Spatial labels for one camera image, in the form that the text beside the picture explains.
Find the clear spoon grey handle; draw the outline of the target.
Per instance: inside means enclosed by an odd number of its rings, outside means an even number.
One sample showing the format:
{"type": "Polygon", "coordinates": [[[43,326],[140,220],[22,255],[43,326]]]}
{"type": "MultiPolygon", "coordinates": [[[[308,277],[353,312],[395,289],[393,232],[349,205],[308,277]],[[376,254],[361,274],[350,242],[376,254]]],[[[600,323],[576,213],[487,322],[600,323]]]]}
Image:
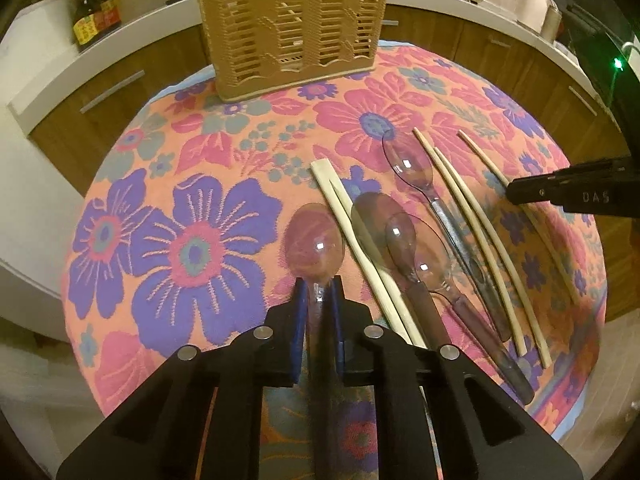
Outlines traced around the clear spoon grey handle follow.
{"type": "Polygon", "coordinates": [[[498,294],[492,287],[491,280],[480,268],[480,262],[476,258],[474,250],[463,238],[462,229],[454,220],[454,215],[434,187],[434,168],[430,156],[425,153],[414,136],[390,129],[383,133],[382,148],[394,173],[405,184],[420,192],[430,205],[442,234],[445,235],[458,263],[461,264],[463,271],[472,280],[476,291],[480,294],[499,338],[502,342],[507,342],[512,336],[512,330],[506,318],[506,312],[504,312],[498,294]]]}

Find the wooden chopstick pair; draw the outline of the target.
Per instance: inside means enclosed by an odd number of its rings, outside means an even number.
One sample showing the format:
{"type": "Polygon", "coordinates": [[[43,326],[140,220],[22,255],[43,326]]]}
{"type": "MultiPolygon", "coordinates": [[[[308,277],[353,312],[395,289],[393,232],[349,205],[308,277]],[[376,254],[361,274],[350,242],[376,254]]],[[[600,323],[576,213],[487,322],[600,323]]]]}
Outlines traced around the wooden chopstick pair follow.
{"type": "Polygon", "coordinates": [[[388,326],[404,338],[408,344],[426,349],[425,340],[416,326],[416,322],[413,321],[398,286],[390,274],[373,260],[373,257],[380,253],[375,247],[368,249],[365,242],[360,242],[355,231],[355,216],[352,214],[354,203],[331,162],[327,158],[314,160],[310,163],[310,170],[329,204],[388,326]]]}

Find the floral tablecloth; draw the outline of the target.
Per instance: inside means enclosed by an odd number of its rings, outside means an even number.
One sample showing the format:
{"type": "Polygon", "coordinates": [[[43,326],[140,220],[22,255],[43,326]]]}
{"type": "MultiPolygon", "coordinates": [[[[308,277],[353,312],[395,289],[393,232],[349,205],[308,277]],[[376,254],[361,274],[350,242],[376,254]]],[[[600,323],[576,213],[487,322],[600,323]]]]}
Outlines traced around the floral tablecloth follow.
{"type": "MultiPolygon", "coordinates": [[[[180,347],[228,346],[288,302],[297,281],[305,284],[288,268],[283,242],[300,206],[319,203],[332,212],[310,170],[317,159],[329,159],[352,202],[382,192],[428,224],[446,246],[454,284],[498,336],[430,205],[387,161],[388,129],[414,136],[430,156],[434,187],[504,309],[471,226],[473,211],[433,148],[460,174],[503,242],[552,359],[541,366],[521,300],[497,258],[525,354],[513,335],[502,344],[533,387],[532,402],[520,401],[449,302],[430,293],[450,344],[554,439],[599,351],[606,278],[596,222],[571,219],[552,205],[513,205],[506,198],[513,179],[567,166],[559,145],[493,84],[408,44],[379,50],[364,73],[235,103],[218,96],[214,73],[198,75],[130,122],[89,188],[64,274],[67,331],[104,419],[180,347]]],[[[334,278],[346,299],[392,330],[341,234],[344,259],[334,278]]],[[[255,479],[317,479],[305,333],[306,318],[298,382],[262,392],[255,479]]],[[[382,479],[374,390],[343,384],[336,346],[335,370],[335,479],[382,479]]]]}

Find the tan plastic utensil basket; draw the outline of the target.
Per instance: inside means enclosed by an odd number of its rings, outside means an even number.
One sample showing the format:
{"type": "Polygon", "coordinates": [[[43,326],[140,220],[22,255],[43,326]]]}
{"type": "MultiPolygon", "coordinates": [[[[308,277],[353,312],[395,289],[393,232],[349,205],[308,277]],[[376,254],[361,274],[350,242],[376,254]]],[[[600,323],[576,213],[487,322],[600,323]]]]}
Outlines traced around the tan plastic utensil basket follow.
{"type": "Polygon", "coordinates": [[[386,0],[198,0],[218,96],[234,102],[363,72],[386,0]]]}

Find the dark soy sauce bottle front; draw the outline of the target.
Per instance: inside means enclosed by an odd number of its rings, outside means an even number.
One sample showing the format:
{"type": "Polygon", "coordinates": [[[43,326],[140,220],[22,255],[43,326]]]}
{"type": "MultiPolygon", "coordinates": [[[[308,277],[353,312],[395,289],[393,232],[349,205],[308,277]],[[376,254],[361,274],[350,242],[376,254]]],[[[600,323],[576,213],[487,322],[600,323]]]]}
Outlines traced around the dark soy sauce bottle front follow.
{"type": "Polygon", "coordinates": [[[90,47],[98,39],[100,32],[89,0],[75,0],[73,32],[80,50],[90,47]]]}

